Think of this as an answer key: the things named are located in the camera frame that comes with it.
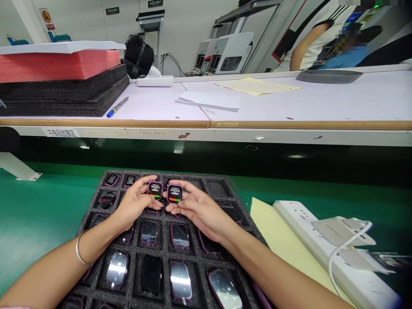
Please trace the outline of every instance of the black hair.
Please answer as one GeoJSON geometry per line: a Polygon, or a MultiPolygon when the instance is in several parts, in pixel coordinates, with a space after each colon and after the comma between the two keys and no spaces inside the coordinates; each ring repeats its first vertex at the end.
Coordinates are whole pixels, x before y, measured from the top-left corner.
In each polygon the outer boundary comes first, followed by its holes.
{"type": "MultiPolygon", "coordinates": [[[[129,35],[126,41],[126,52],[124,53],[124,58],[129,60],[131,63],[136,63],[140,50],[143,46],[143,38],[138,34],[131,34],[129,35]]],[[[145,45],[145,49],[143,50],[142,56],[140,57],[139,67],[143,70],[147,70],[149,72],[151,65],[155,60],[155,53],[153,52],[153,48],[150,47],[149,44],[145,45]]],[[[131,71],[132,66],[127,65],[127,70],[131,71]]]]}

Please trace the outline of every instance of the white cable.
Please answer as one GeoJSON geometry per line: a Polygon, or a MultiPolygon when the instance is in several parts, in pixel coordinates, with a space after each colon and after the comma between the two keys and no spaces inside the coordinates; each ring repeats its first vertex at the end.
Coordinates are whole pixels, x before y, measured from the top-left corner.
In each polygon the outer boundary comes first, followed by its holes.
{"type": "Polygon", "coordinates": [[[344,242],[343,244],[341,244],[339,247],[336,247],[335,250],[332,251],[332,253],[329,255],[329,259],[327,260],[327,272],[329,274],[329,278],[332,281],[333,287],[335,288],[336,292],[338,293],[338,295],[340,296],[340,298],[343,299],[342,294],[340,293],[339,287],[335,282],[335,279],[333,278],[333,274],[332,274],[332,262],[333,262],[333,258],[336,256],[336,254],[342,250],[343,248],[345,248],[347,245],[349,245],[351,242],[353,242],[355,239],[357,239],[359,236],[365,234],[367,231],[370,230],[370,228],[372,227],[372,222],[371,221],[365,221],[367,222],[367,224],[365,225],[364,228],[362,228],[362,230],[356,234],[354,234],[349,240],[347,240],[346,242],[344,242]]]}

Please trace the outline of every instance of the silver bangle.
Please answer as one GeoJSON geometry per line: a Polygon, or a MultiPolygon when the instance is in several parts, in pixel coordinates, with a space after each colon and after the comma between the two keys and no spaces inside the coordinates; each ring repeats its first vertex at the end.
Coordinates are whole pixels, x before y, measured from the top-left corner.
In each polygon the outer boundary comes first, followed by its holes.
{"type": "Polygon", "coordinates": [[[84,230],[83,232],[80,233],[80,235],[77,237],[77,242],[76,242],[76,254],[77,254],[77,259],[86,266],[91,266],[93,265],[93,263],[87,263],[85,262],[81,257],[80,257],[80,253],[79,253],[79,241],[80,241],[80,237],[86,232],[87,230],[84,230]]]}

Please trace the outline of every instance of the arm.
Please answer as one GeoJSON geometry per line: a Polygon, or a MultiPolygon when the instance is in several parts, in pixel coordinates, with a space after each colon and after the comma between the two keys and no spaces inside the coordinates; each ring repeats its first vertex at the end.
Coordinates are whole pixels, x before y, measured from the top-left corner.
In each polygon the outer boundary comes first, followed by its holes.
{"type": "MultiPolygon", "coordinates": [[[[143,194],[147,191],[144,183],[154,179],[139,179],[107,220],[82,235],[79,253],[85,262],[97,260],[117,236],[131,228],[145,207],[161,208],[160,202],[143,194]]],[[[35,262],[3,295],[0,307],[56,308],[89,268],[77,259],[76,241],[68,241],[35,262]]]]}
{"type": "Polygon", "coordinates": [[[326,30],[329,29],[329,24],[324,23],[319,26],[314,27],[296,46],[292,52],[290,71],[299,71],[300,65],[302,63],[303,57],[305,56],[306,50],[309,45],[312,44],[318,37],[320,37],[326,30]]]}
{"type": "Polygon", "coordinates": [[[172,180],[188,192],[166,210],[188,217],[206,236],[224,246],[279,309],[353,309],[351,305],[298,271],[237,225],[193,184],[172,180]]]}

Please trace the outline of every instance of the blue shirt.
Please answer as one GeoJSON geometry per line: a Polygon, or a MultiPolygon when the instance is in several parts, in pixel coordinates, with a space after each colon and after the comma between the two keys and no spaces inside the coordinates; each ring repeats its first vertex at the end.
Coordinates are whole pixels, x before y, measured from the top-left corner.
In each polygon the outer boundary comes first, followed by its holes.
{"type": "Polygon", "coordinates": [[[355,67],[365,59],[369,53],[366,46],[356,46],[353,48],[353,50],[349,50],[345,54],[337,55],[328,60],[327,63],[318,68],[318,70],[355,67]]]}

